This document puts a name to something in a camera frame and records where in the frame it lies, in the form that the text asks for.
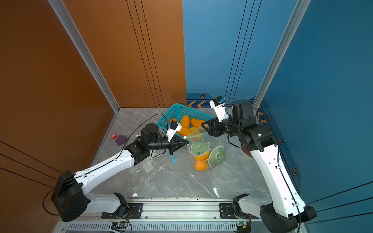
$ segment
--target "orange wall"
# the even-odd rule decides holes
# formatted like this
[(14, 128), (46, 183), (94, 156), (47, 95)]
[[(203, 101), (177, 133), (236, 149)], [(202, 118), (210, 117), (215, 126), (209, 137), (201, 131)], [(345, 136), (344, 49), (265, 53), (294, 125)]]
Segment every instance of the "orange wall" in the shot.
[[(46, 0), (0, 2), (0, 140), (59, 170), (89, 166), (114, 112)], [(59, 173), (0, 143), (0, 153)], [(56, 180), (0, 155), (0, 167), (53, 187)], [(51, 189), (0, 169), (1, 232), (51, 232)], [(50, 196), (46, 207), (57, 213)]]
[(181, 0), (63, 2), (120, 107), (186, 104)]

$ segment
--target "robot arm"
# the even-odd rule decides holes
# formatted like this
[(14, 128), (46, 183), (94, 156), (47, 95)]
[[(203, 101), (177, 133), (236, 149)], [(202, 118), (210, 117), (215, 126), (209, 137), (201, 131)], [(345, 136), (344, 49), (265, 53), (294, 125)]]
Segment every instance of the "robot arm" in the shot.
[(52, 201), (65, 222), (83, 213), (107, 212), (121, 218), (127, 214), (128, 204), (119, 193), (93, 194), (92, 189), (114, 174), (135, 166), (150, 156), (155, 149), (168, 149), (170, 154), (189, 143), (175, 135), (181, 125), (172, 121), (169, 132), (162, 137), (156, 124), (147, 124), (135, 141), (116, 155), (85, 170), (62, 173), (53, 190)]
[(219, 96), (210, 101), (217, 117), (204, 122), (202, 127), (210, 136), (238, 136), (258, 163), (272, 197), (272, 203), (263, 203), (249, 195), (241, 195), (236, 203), (233, 202), (235, 214), (253, 214), (257, 217), (260, 214), (266, 227), (276, 233), (289, 232), (298, 227), (298, 222), (314, 219), (314, 208), (306, 206), (284, 169), (277, 140), (269, 125), (257, 125), (252, 104), (248, 100), (231, 102), (232, 116), (227, 114), (221, 100)]

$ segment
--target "black cable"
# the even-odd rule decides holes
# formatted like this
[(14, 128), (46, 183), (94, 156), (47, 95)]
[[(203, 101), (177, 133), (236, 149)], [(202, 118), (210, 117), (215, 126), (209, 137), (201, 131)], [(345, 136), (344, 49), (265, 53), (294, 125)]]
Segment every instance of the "black cable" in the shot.
[(131, 231), (129, 232), (129, 233), (131, 233), (132, 232), (132, 224), (128, 220), (126, 220), (126, 222), (131, 226)]
[(236, 56), (237, 45), (238, 45), (238, 39), (239, 39), (239, 35), (240, 35), (240, 33), (241, 33), (242, 22), (244, 21), (246, 5), (247, 5), (247, 0), (246, 0), (246, 3), (245, 3), (244, 14), (242, 15), (241, 25), (240, 25), (240, 27), (239, 27), (238, 38), (237, 38), (237, 43), (236, 43), (236, 49), (234, 50), (234, 55), (233, 55), (233, 61), (232, 61), (231, 71), (230, 71), (230, 73), (229, 73), (229, 79), (228, 79), (228, 84), (227, 84), (227, 90), (225, 91), (225, 96), (224, 96), (224, 98), (227, 97), (227, 92), (228, 92), (228, 87), (229, 87), (229, 81), (231, 80), (231, 74), (232, 74), (232, 68), (233, 68), (233, 63), (234, 63), (234, 57)]
[(238, 126), (237, 126), (237, 129), (238, 129), (238, 132), (239, 133), (241, 133), (241, 130), (243, 130), (244, 129), (244, 127), (242, 126), (242, 129), (240, 129), (240, 126), (241, 126), (241, 123), (243, 122), (243, 119), (240, 119), (239, 121), (238, 121)]
[(371, 200), (371, 199), (373, 199), (373, 197), (366, 198), (366, 199), (359, 200), (359, 201), (354, 201), (354, 202), (346, 203), (346, 204), (343, 204), (343, 205), (337, 205), (337, 206), (334, 206), (334, 207), (331, 207), (331, 208), (327, 208), (327, 209), (323, 209), (323, 210), (318, 210), (318, 211), (316, 211), (316, 213), (321, 212), (321, 211), (325, 211), (325, 210), (330, 210), (330, 209), (334, 209), (334, 208), (342, 207), (342, 206), (345, 206), (345, 205), (351, 205), (351, 204), (354, 204), (354, 203), (358, 203), (358, 202), (362, 202), (362, 201)]
[(247, 55), (247, 51), (249, 50), (251, 37), (253, 36), (253, 32), (254, 32), (254, 28), (255, 28), (256, 20), (257, 20), (257, 18), (258, 18), (258, 14), (259, 14), (260, 6), (261, 6), (261, 1), (262, 1), (262, 0), (260, 0), (260, 4), (259, 4), (259, 8), (258, 8), (258, 12), (257, 12), (257, 16), (256, 16), (256, 18), (255, 18), (254, 26), (253, 26), (253, 29), (252, 29), (252, 31), (251, 31), (251, 36), (250, 36), (249, 44), (247, 45), (247, 49), (246, 49), (246, 54), (245, 54), (244, 62), (242, 63), (241, 72), (239, 73), (239, 77), (238, 77), (238, 81), (237, 81), (237, 86), (236, 86), (236, 90), (235, 90), (235, 92), (234, 92), (234, 95), (233, 95), (233, 99), (232, 99), (232, 101), (234, 101), (234, 97), (236, 96), (236, 92), (237, 92), (237, 87), (238, 87), (239, 79), (241, 78), (242, 69), (244, 68), (244, 64), (245, 64), (245, 60), (246, 60), (246, 55)]
[(148, 58), (148, 63), (149, 63), (149, 68), (150, 68), (150, 73), (151, 73), (151, 78), (153, 79), (154, 89), (156, 90), (156, 95), (157, 95), (158, 105), (159, 105), (159, 107), (160, 107), (161, 104), (159, 103), (159, 98), (158, 98), (158, 92), (157, 92), (157, 88), (156, 88), (156, 83), (154, 82), (153, 71), (151, 70), (150, 60), (149, 60), (149, 55), (148, 55), (148, 50), (146, 49), (145, 39), (144, 39), (144, 34), (142, 33), (142, 28), (141, 28), (140, 18), (139, 18), (139, 14), (138, 14), (138, 12), (137, 12), (137, 7), (136, 7), (135, 0), (134, 0), (134, 4), (135, 4), (135, 10), (136, 10), (136, 14), (137, 14), (137, 19), (138, 19), (138, 21), (139, 21), (139, 25), (140, 25), (140, 31), (141, 31), (141, 35), (142, 35), (142, 41), (144, 42), (144, 47), (145, 47), (146, 57)]
[(7, 146), (9, 146), (9, 147), (11, 147), (11, 148), (13, 148), (13, 149), (15, 149), (16, 151), (19, 151), (19, 152), (21, 152), (22, 154), (24, 154), (24, 155), (26, 155), (26, 156), (28, 156), (28, 157), (30, 157), (30, 158), (32, 158), (32, 159), (34, 159), (34, 160), (36, 160), (36, 161), (38, 161), (38, 162), (42, 163), (42, 164), (44, 164), (45, 166), (47, 166), (47, 167), (50, 167), (51, 169), (53, 169), (53, 170), (55, 170), (55, 171), (57, 171), (57, 172), (59, 172), (59, 173), (62, 173), (62, 172), (60, 172), (59, 170), (57, 170), (57, 169), (54, 169), (54, 168), (52, 168), (52, 167), (51, 167), (51, 166), (49, 166), (49, 165), (46, 165), (46, 164), (45, 164), (45, 163), (43, 163), (42, 161), (39, 161), (39, 160), (37, 160), (36, 158), (34, 158), (34, 157), (32, 157), (32, 156), (30, 156), (30, 155), (28, 155), (28, 154), (26, 154), (26, 153), (24, 153), (24, 152), (22, 152), (22, 151), (20, 151), (20, 150), (16, 149), (16, 148), (14, 148), (14, 147), (12, 147), (11, 145), (9, 145), (9, 144), (6, 144), (5, 142), (3, 142), (3, 141), (1, 141), (1, 140), (0, 140), (0, 142), (1, 142), (1, 143), (4, 143), (5, 145), (7, 145)]
[(15, 174), (15, 175), (17, 175), (17, 176), (20, 176), (20, 177), (26, 178), (26, 179), (28, 179), (28, 180), (32, 180), (32, 181), (34, 181), (34, 182), (36, 182), (36, 183), (39, 183), (39, 184), (41, 184), (41, 185), (44, 185), (44, 186), (47, 186), (47, 187), (50, 187), (50, 188), (51, 188), (51, 186), (49, 186), (49, 185), (43, 184), (43, 183), (41, 183), (41, 182), (39, 182), (39, 181), (33, 180), (33, 179), (31, 179), (31, 178), (28, 178), (28, 177), (26, 177), (26, 176), (20, 175), (20, 174), (18, 174), (18, 173), (15, 173), (15, 172), (9, 171), (9, 170), (7, 170), (7, 169), (5, 169), (5, 168), (0, 167), (0, 169), (3, 169), (4, 171), (8, 171), (8, 172), (13, 173), (13, 174)]
[(44, 209), (48, 214), (50, 214), (50, 215), (58, 216), (59, 214), (52, 214), (51, 212), (49, 212), (49, 211), (46, 209), (46, 207), (45, 207), (45, 205), (44, 205), (44, 201), (45, 201), (45, 199), (47, 198), (48, 194), (49, 194), (50, 192), (52, 192), (52, 191), (53, 191), (55, 188), (57, 188), (58, 186), (60, 186), (60, 185), (62, 185), (62, 184), (64, 184), (64, 183), (66, 183), (66, 182), (69, 182), (69, 181), (75, 180), (75, 179), (77, 179), (77, 178), (80, 178), (80, 177), (82, 177), (82, 176), (83, 176), (83, 175), (80, 175), (80, 176), (74, 177), (74, 178), (72, 178), (72, 179), (70, 179), (70, 180), (66, 180), (66, 181), (62, 182), (61, 184), (56, 185), (54, 188), (48, 186), (48, 187), (50, 187), (50, 188), (52, 188), (52, 189), (49, 190), (49, 192), (48, 192), (48, 193), (45, 195), (45, 197), (43, 198), (43, 202), (41, 203), (42, 206), (43, 206), (43, 209)]
[(162, 104), (163, 104), (163, 107), (164, 107), (164, 102), (163, 102), (163, 96), (162, 96), (161, 85), (159, 84), (159, 78), (158, 78), (158, 72), (157, 72), (156, 61), (155, 61), (155, 59), (154, 59), (153, 48), (151, 47), (150, 35), (149, 35), (149, 30), (148, 30), (148, 24), (146, 23), (146, 17), (145, 17), (145, 12), (144, 12), (144, 6), (142, 5), (142, 0), (141, 0), (141, 7), (142, 7), (142, 13), (144, 14), (146, 30), (147, 30), (147, 32), (148, 32), (148, 38), (149, 38), (149, 44), (150, 44), (150, 50), (151, 50), (151, 54), (152, 54), (152, 56), (153, 56), (154, 67), (155, 67), (155, 69), (156, 69), (156, 75), (157, 75), (157, 80), (158, 80), (159, 92), (160, 92), (160, 94), (161, 94)]
[(149, 83), (150, 93), (151, 93), (151, 96), (153, 97), (154, 107), (157, 107), (157, 106), (156, 106), (156, 101), (154, 100), (153, 91), (151, 90), (150, 81), (149, 81), (149, 77), (148, 77), (148, 72), (146, 71), (146, 68), (145, 68), (144, 58), (142, 57), (142, 53), (141, 53), (141, 49), (140, 49), (140, 43), (139, 43), (139, 40), (137, 39), (137, 34), (136, 34), (136, 30), (135, 30), (135, 25), (134, 25), (134, 22), (133, 22), (133, 20), (132, 20), (131, 11), (129, 10), (129, 6), (128, 6), (128, 2), (127, 2), (127, 0), (126, 0), (126, 3), (127, 3), (127, 7), (128, 7), (129, 16), (131, 17), (132, 26), (134, 27), (135, 36), (136, 36), (137, 44), (138, 44), (138, 46), (139, 46), (139, 50), (140, 50), (140, 55), (141, 55), (142, 63), (144, 64), (144, 69), (145, 69), (146, 77), (147, 77), (147, 79), (148, 79), (148, 83)]
[(311, 203), (314, 203), (314, 202), (317, 202), (317, 201), (320, 201), (320, 200), (324, 200), (324, 199), (326, 199), (326, 198), (329, 198), (329, 197), (332, 197), (332, 196), (335, 196), (335, 195), (338, 195), (338, 194), (341, 194), (341, 193), (344, 193), (344, 192), (347, 192), (347, 191), (350, 191), (350, 190), (353, 190), (353, 189), (356, 189), (356, 188), (359, 188), (359, 187), (362, 187), (362, 186), (364, 186), (364, 185), (368, 185), (368, 184), (371, 184), (371, 183), (373, 183), (373, 181), (368, 182), (368, 183), (365, 183), (365, 184), (363, 184), (363, 185), (356, 186), (356, 187), (354, 187), (354, 188), (350, 188), (350, 189), (344, 190), (344, 191), (342, 191), (342, 192), (339, 192), (339, 193), (336, 193), (336, 194), (333, 194), (333, 195), (330, 195), (330, 196), (326, 196), (326, 197), (321, 198), (321, 199), (318, 199), (318, 200), (316, 200), (316, 201), (312, 201), (312, 202), (310, 202), (310, 203), (307, 203), (306, 205), (311, 204)]
[(238, 148), (241, 148), (241, 147), (243, 146), (242, 142), (241, 142), (241, 146), (237, 146), (237, 145), (231, 143), (231, 142), (229, 141), (229, 135), (228, 135), (228, 143), (231, 144), (231, 145), (233, 145), (233, 146), (235, 146), (235, 147), (238, 147)]
[(249, 214), (249, 233), (251, 232), (251, 214)]
[(238, 70), (239, 61), (241, 60), (242, 49), (244, 48), (244, 44), (245, 44), (245, 40), (246, 40), (246, 34), (247, 34), (247, 29), (249, 28), (249, 23), (250, 23), (250, 19), (251, 19), (251, 14), (253, 13), (254, 3), (255, 3), (255, 0), (253, 1), (253, 6), (251, 7), (251, 12), (250, 12), (249, 21), (247, 22), (247, 27), (246, 27), (246, 32), (245, 32), (245, 36), (244, 36), (244, 41), (243, 41), (243, 43), (242, 43), (241, 52), (239, 53), (238, 62), (237, 62), (237, 67), (236, 67), (236, 72), (235, 72), (235, 74), (234, 74), (233, 83), (232, 83), (232, 88), (231, 88), (231, 92), (230, 92), (230, 94), (229, 94), (228, 102), (229, 102), (230, 99), (231, 99), (232, 90), (233, 90), (233, 86), (234, 86), (234, 80), (236, 79), (236, 75), (237, 75), (237, 70)]
[(50, 193), (50, 192), (52, 192), (54, 190), (54, 188), (52, 188), (51, 190), (49, 190), (49, 192), (46, 194), (46, 196), (43, 198), (43, 202), (41, 203), (42, 204), (42, 206), (43, 206), (43, 209), (48, 213), (48, 214), (50, 214), (50, 215), (54, 215), (54, 216), (59, 216), (59, 214), (52, 214), (51, 212), (49, 212), (47, 209), (46, 209), (46, 207), (45, 207), (45, 205), (44, 205), (44, 201), (45, 201), (45, 199), (47, 198), (47, 196), (48, 196), (48, 194)]
[(363, 214), (356, 214), (356, 215), (350, 215), (350, 216), (345, 216), (345, 217), (340, 217), (340, 218), (333, 218), (333, 219), (322, 220), (322, 221), (317, 221), (317, 222), (311, 222), (311, 223), (307, 223), (307, 225), (314, 224), (314, 223), (322, 223), (322, 222), (327, 222), (327, 221), (333, 221), (333, 220), (337, 220), (337, 219), (344, 219), (344, 218), (351, 218), (351, 217), (363, 216), (363, 215), (367, 215), (367, 214), (373, 214), (373, 212), (363, 213)]
[(163, 127), (163, 131), (164, 131), (164, 129), (167, 127), (167, 122), (168, 122), (168, 121), (167, 121), (167, 118), (166, 118), (165, 115), (163, 115), (162, 113), (157, 113), (157, 114), (155, 114), (155, 115), (149, 117), (146, 121), (142, 122), (141, 125), (139, 125), (139, 126), (138, 126), (138, 127), (137, 127), (137, 128), (136, 128), (136, 129), (131, 133), (131, 135), (128, 137), (128, 140), (124, 143), (124, 146), (123, 146), (122, 150), (120, 151), (120, 154), (122, 153), (124, 147), (126, 146), (127, 142), (129, 141), (129, 138), (132, 136), (132, 134), (133, 134), (133, 133), (134, 133), (138, 128), (140, 128), (140, 126), (142, 126), (145, 122), (147, 122), (147, 121), (150, 120), (151, 118), (155, 117), (156, 115), (162, 115), (162, 116), (164, 117), (164, 119), (166, 120), (166, 125)]
[(23, 166), (26, 166), (26, 167), (28, 167), (28, 168), (31, 168), (32, 170), (37, 171), (37, 172), (39, 172), (39, 173), (41, 173), (41, 174), (44, 174), (44, 175), (46, 175), (46, 176), (48, 176), (48, 177), (50, 177), (50, 178), (52, 178), (52, 179), (57, 180), (57, 179), (54, 178), (54, 177), (51, 177), (51, 176), (49, 176), (49, 175), (47, 175), (47, 174), (45, 174), (45, 173), (43, 173), (43, 172), (41, 172), (41, 171), (38, 171), (38, 170), (36, 170), (36, 169), (34, 169), (34, 168), (32, 168), (32, 167), (29, 167), (29, 166), (27, 166), (27, 165), (25, 165), (25, 164), (23, 164), (23, 163), (21, 163), (21, 162), (18, 162), (17, 160), (14, 160), (14, 159), (12, 159), (12, 158), (9, 158), (9, 157), (6, 156), (6, 155), (3, 155), (3, 154), (1, 154), (1, 153), (0, 153), (0, 155), (4, 156), (5, 158), (8, 158), (8, 159), (10, 159), (10, 160), (13, 160), (14, 162), (17, 162), (17, 163), (19, 163), (19, 164), (22, 164)]
[(153, 151), (151, 151), (151, 155), (150, 155), (150, 157), (152, 157), (152, 158), (156, 158), (156, 157), (160, 156), (161, 154), (156, 155), (156, 156), (153, 157)]
[(64, 183), (66, 183), (66, 182), (69, 182), (69, 181), (72, 181), (72, 180), (74, 180), (74, 179), (80, 178), (80, 177), (82, 177), (82, 176), (85, 176), (86, 174), (90, 174), (91, 172), (93, 172), (93, 171), (95, 171), (95, 170), (97, 170), (97, 169), (99, 169), (99, 168), (102, 168), (103, 166), (105, 166), (105, 165), (111, 163), (112, 161), (118, 159), (119, 156), (122, 154), (122, 151), (124, 150), (124, 147), (126, 146), (127, 142), (129, 141), (129, 138), (132, 136), (132, 134), (134, 134), (134, 132), (135, 132), (138, 128), (140, 128), (140, 126), (142, 126), (145, 122), (147, 122), (148, 120), (150, 120), (151, 118), (153, 118), (153, 117), (156, 116), (156, 115), (162, 115), (162, 116), (165, 118), (165, 120), (166, 120), (166, 125), (165, 125), (165, 127), (166, 127), (166, 126), (167, 126), (167, 118), (165, 117), (165, 115), (163, 115), (162, 113), (157, 113), (157, 114), (155, 114), (155, 115), (149, 117), (146, 121), (142, 122), (141, 125), (139, 125), (139, 126), (138, 126), (138, 127), (137, 127), (137, 128), (136, 128), (136, 129), (131, 133), (131, 135), (128, 137), (127, 141), (124, 143), (124, 145), (123, 145), (123, 147), (122, 147), (122, 150), (120, 151), (119, 155), (118, 155), (115, 159), (110, 160), (109, 162), (105, 163), (104, 165), (101, 165), (101, 166), (99, 166), (98, 168), (95, 168), (95, 169), (93, 169), (93, 170), (91, 170), (91, 171), (85, 173), (84, 175), (80, 175), (80, 176), (78, 176), (78, 177), (74, 177), (74, 178), (72, 178), (72, 179), (70, 179), (70, 180), (66, 180), (66, 181), (62, 182), (61, 184), (55, 186), (54, 188), (48, 186), (48, 187), (50, 187), (50, 188), (52, 188), (52, 189), (51, 189), (51, 190), (50, 190), (50, 191), (45, 195), (45, 197), (44, 197), (44, 199), (43, 199), (42, 204), (43, 204), (43, 208), (44, 208), (44, 210), (45, 210), (48, 214), (55, 215), (55, 214), (52, 214), (51, 212), (49, 212), (49, 211), (45, 208), (45, 206), (44, 206), (44, 201), (45, 201), (46, 197), (48, 196), (48, 194), (49, 194), (52, 190), (54, 190), (56, 187), (58, 187), (58, 186), (60, 186), (60, 185), (62, 185), (62, 184), (64, 184)]
[(299, 208), (298, 208), (298, 206), (297, 206), (297, 201), (295, 200), (294, 195), (293, 195), (293, 193), (291, 192), (290, 187), (289, 187), (288, 183), (287, 183), (286, 180), (285, 180), (285, 176), (283, 175), (283, 173), (282, 173), (282, 171), (281, 171), (280, 163), (279, 163), (280, 146), (277, 145), (277, 147), (278, 147), (278, 148), (277, 148), (277, 166), (278, 166), (278, 168), (279, 168), (279, 170), (280, 170), (280, 172), (281, 172), (282, 178), (283, 178), (283, 180), (285, 181), (286, 186), (287, 186), (288, 189), (289, 189), (289, 192), (290, 192), (290, 194), (291, 194), (291, 197), (292, 197), (293, 201), (295, 202), (295, 207), (296, 207), (297, 210), (298, 210), (299, 226), (298, 226), (298, 231), (297, 231), (297, 233), (299, 233), (299, 230), (300, 230), (300, 228), (301, 228), (301, 223), (302, 223), (302, 221), (301, 221), (301, 212), (299, 211)]

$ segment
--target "blue wall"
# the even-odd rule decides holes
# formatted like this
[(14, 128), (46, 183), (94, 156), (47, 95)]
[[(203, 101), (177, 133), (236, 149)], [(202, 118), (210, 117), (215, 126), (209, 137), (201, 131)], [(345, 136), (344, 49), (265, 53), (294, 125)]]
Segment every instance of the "blue wall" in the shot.
[(373, 181), (372, 10), (372, 1), (311, 1), (265, 96), (302, 198), (318, 211), (310, 233), (371, 231), (373, 214), (349, 216), (373, 212), (373, 183), (346, 190)]
[(296, 0), (265, 0), (260, 5), (260, 0), (255, 1), (237, 75), (233, 83), (253, 6), (252, 0), (247, 1), (231, 80), (228, 85), (246, 1), (184, 0), (183, 18), (187, 92), (207, 92), (213, 97), (225, 96), (228, 85), (227, 101), (232, 86), (233, 91), (230, 101), (233, 100), (239, 73), (260, 5), (235, 99), (250, 99), (255, 96), (296, 2)]

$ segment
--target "purple block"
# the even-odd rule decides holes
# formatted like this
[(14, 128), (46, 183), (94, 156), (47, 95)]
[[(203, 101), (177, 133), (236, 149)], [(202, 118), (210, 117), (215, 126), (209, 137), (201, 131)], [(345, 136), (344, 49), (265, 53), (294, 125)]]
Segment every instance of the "purple block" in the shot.
[(122, 145), (123, 143), (125, 143), (126, 141), (128, 141), (128, 138), (126, 136), (123, 136), (123, 135), (119, 135), (117, 139), (115, 139), (115, 142), (120, 146)]

